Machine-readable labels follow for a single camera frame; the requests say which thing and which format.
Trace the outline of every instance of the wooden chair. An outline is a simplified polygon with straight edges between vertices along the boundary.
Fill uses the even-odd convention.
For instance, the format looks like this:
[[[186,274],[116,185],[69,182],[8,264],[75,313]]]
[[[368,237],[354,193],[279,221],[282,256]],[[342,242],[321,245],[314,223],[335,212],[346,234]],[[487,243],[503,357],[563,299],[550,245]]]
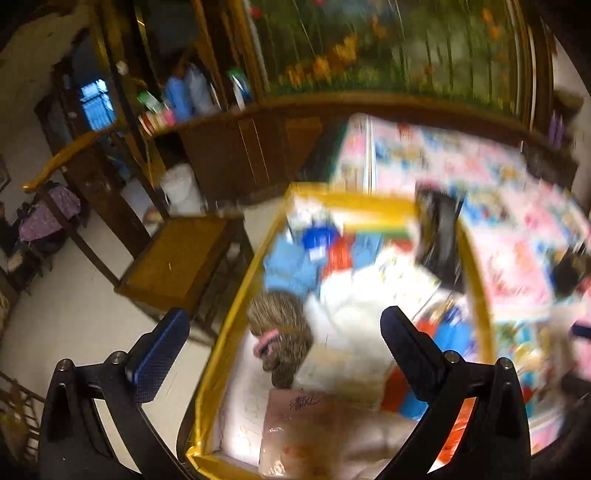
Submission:
[[[37,462],[37,446],[41,424],[34,401],[45,403],[45,398],[19,385],[0,372],[0,431],[14,458],[22,463]]]
[[[57,169],[67,166],[75,157],[80,159],[84,150],[94,146],[102,135],[110,135],[125,153],[128,167],[141,182],[164,219],[160,230],[135,257],[121,279],[117,278],[92,251],[52,201],[45,187],[46,181]],[[36,191],[41,195],[68,236],[113,284],[117,293],[131,299],[146,314],[157,320],[169,308],[184,308],[190,313],[194,326],[202,334],[192,335],[191,338],[207,345],[215,342],[217,334],[212,329],[212,323],[225,287],[236,284],[236,281],[232,280],[236,280],[238,274],[245,272],[244,263],[248,265],[254,256],[244,230],[243,216],[170,216],[114,127],[89,132],[76,139],[53,157],[41,175],[26,184],[24,189],[26,192]],[[229,253],[234,245],[239,247],[240,253],[231,258]],[[204,311],[201,303],[205,297],[209,299],[209,307]]]

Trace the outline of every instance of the purple cloth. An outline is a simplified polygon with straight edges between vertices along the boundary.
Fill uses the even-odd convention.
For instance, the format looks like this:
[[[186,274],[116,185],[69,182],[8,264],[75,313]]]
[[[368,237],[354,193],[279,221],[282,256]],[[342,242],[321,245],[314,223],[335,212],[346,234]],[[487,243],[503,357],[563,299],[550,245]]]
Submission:
[[[80,199],[67,188],[61,185],[53,187],[49,191],[49,195],[68,220],[80,213]],[[60,223],[49,211],[45,202],[37,203],[33,209],[29,218],[18,228],[21,242],[31,242],[44,238],[61,229]]]

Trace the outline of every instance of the painting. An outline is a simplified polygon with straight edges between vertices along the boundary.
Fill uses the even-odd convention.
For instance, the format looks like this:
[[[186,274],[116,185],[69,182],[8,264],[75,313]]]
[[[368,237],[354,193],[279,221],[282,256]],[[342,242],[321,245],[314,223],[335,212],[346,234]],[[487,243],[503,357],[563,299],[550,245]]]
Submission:
[[[512,0],[243,0],[270,95],[365,90],[515,115]]]
[[[10,183],[10,175],[4,163],[4,157],[0,155],[0,192]]]

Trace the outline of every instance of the blue cloth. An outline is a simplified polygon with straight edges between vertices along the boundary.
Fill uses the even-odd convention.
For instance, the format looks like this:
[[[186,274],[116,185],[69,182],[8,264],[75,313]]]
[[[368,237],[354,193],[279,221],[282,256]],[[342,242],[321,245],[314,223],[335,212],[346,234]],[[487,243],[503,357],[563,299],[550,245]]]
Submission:
[[[355,242],[351,245],[353,270],[373,265],[383,241],[384,237],[380,233],[358,233],[355,235]]]
[[[340,237],[339,231],[333,226],[311,226],[304,231],[301,238],[304,250],[319,247],[329,248]]]
[[[442,323],[439,325],[433,341],[442,352],[455,350],[460,355],[464,355],[470,347],[471,338],[472,327],[464,321],[456,325]]]
[[[318,270],[326,262],[311,262],[301,245],[277,238],[273,250],[263,260],[266,290],[285,290],[304,300],[316,288]]]
[[[404,398],[398,413],[408,419],[419,421],[425,415],[428,406],[427,402],[417,400],[417,397],[411,391]]]

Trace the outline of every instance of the white floor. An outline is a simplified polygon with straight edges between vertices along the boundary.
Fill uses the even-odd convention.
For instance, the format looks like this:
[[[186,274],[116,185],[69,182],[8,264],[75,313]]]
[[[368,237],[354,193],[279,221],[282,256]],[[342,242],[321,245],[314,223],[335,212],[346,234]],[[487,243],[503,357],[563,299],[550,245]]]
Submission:
[[[246,231],[256,249],[266,234],[280,200],[245,212]],[[132,257],[99,217],[81,229],[89,245],[109,268],[121,275]],[[72,241],[55,256],[53,271],[36,278],[31,295],[15,306],[0,340],[0,370],[44,395],[56,363],[71,358],[76,365],[103,362],[115,350],[128,351],[154,322],[111,284]],[[178,428],[199,381],[210,349],[187,342],[156,399],[144,406],[157,432],[176,453]],[[99,411],[119,459],[134,467],[104,403]]]

